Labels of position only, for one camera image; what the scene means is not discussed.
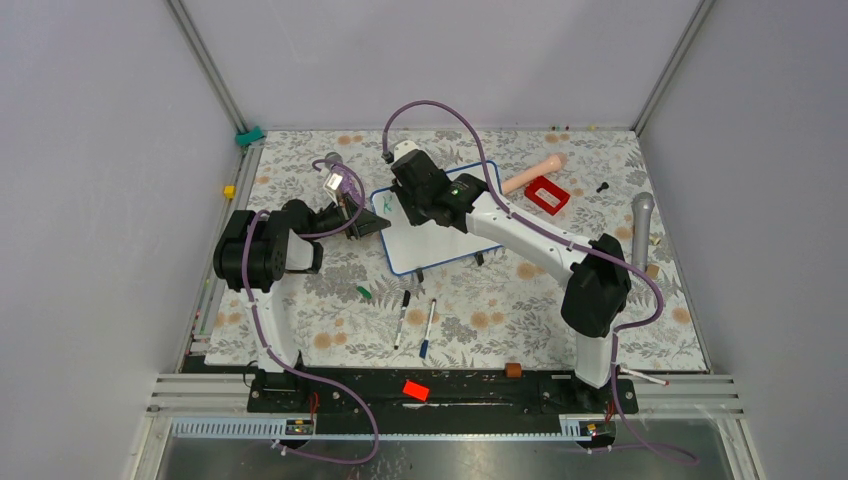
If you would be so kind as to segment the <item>green marker cap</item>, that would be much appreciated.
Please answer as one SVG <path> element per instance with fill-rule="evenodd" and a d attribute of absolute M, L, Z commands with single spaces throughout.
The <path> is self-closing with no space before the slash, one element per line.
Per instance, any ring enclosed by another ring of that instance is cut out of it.
<path fill-rule="evenodd" d="M 356 290 L 357 290 L 357 291 L 358 291 L 358 292 L 359 292 L 359 293 L 360 293 L 360 294 L 361 294 L 361 295 L 362 295 L 362 296 L 363 296 L 366 300 L 371 300 L 371 299 L 373 298 L 372 293 L 371 293 L 368 289 L 366 289 L 365 287 L 357 286 L 357 287 L 356 287 Z"/>

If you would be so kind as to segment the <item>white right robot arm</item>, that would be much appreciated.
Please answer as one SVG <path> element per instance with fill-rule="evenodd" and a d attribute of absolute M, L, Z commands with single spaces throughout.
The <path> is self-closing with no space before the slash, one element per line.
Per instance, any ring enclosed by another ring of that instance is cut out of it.
<path fill-rule="evenodd" d="M 413 226 L 433 223 L 490 240 L 541 267 L 563 288 L 560 314 L 576 334 L 575 402 L 597 412 L 613 398 L 612 323 L 626 305 L 631 280 L 621 244 L 570 234 L 507 203 L 483 179 L 450 178 L 413 142 L 384 156 Z"/>

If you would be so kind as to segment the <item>blue framed whiteboard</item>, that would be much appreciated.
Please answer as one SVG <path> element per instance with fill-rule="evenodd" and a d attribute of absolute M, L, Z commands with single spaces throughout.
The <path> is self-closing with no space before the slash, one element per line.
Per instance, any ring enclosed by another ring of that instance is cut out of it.
<path fill-rule="evenodd" d="M 466 235 L 434 222 L 412 226 L 397 196 L 388 187 L 370 195 L 372 210 L 391 225 L 380 231 L 389 270 L 397 276 L 416 273 L 464 257 L 500 248 L 485 238 Z"/>

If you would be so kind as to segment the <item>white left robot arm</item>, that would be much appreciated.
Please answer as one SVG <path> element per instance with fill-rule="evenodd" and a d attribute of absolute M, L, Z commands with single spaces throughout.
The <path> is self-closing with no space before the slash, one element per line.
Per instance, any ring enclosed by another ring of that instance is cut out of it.
<path fill-rule="evenodd" d="M 288 411 L 309 401 L 310 385 L 291 370 L 302 365 L 291 322 L 285 318 L 282 280 L 286 275 L 320 272 L 320 240 L 337 234 L 362 239 L 385 230 L 391 221 L 363 208 L 349 194 L 317 211 L 302 200 L 280 209 L 234 211 L 213 253 L 213 270 L 239 294 L 257 343 L 255 366 L 265 373 L 286 373 L 272 386 L 272 398 Z"/>

